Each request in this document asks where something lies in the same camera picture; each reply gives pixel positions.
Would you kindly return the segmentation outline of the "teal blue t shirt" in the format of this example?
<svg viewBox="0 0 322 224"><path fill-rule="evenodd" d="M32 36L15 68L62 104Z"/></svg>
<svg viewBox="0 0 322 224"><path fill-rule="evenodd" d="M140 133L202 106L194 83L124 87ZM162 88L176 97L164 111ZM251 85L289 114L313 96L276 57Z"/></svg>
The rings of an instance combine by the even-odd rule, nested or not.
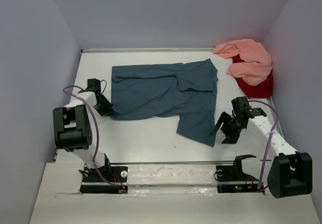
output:
<svg viewBox="0 0 322 224"><path fill-rule="evenodd" d="M114 120L179 116L177 134L214 146L217 68L190 63L113 66Z"/></svg>

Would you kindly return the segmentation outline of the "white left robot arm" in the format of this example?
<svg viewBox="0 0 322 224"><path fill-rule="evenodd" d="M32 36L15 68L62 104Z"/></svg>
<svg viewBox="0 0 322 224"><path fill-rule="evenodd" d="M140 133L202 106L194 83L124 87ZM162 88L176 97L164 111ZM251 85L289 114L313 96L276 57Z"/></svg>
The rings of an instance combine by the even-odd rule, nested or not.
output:
<svg viewBox="0 0 322 224"><path fill-rule="evenodd" d="M106 154L99 151L99 144L93 143L90 124L92 117L96 141L99 142L99 128L94 111L102 117L115 114L113 105L102 93L101 82L99 79L88 79L85 89L78 87L78 94L70 94L74 97L73 101L54 108L53 128L56 148L78 156L88 169L94 171L98 180L106 181L111 177L111 164Z"/></svg>

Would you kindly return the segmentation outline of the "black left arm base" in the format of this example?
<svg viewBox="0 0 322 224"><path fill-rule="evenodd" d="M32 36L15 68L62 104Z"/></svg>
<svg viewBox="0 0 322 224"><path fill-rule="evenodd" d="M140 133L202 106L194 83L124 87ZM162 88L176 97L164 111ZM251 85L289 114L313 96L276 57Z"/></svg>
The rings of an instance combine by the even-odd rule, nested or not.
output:
<svg viewBox="0 0 322 224"><path fill-rule="evenodd" d="M83 194L126 194L128 192L127 178L128 167L125 165L111 165L111 169L100 167L99 172L96 169L89 169L87 165L79 170L82 175L80 184L80 193Z"/></svg>

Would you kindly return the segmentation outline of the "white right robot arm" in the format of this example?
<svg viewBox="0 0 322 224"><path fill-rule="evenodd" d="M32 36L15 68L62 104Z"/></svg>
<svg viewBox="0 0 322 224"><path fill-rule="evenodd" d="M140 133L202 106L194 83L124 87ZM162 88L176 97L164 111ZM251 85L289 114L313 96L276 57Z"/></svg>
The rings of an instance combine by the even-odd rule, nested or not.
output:
<svg viewBox="0 0 322 224"><path fill-rule="evenodd" d="M218 166L214 179L219 183L240 181L236 192L264 192L275 198L307 195L312 192L312 158L292 147L276 130L262 108L253 108L247 97L232 100L232 113L222 112L211 134L221 131L223 144L236 144L248 130L264 147L262 159L254 155L235 157L231 165Z"/></svg>

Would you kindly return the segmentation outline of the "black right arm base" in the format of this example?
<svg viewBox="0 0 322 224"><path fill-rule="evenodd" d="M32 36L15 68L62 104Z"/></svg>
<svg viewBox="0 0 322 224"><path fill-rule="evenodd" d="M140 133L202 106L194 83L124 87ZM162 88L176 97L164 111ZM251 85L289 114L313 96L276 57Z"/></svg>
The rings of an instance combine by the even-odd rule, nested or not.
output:
<svg viewBox="0 0 322 224"><path fill-rule="evenodd" d="M213 174L217 181L217 192L222 193L264 193L257 189L258 179L243 171L242 161L255 159L254 155L241 155L235 157L232 164L217 165Z"/></svg>

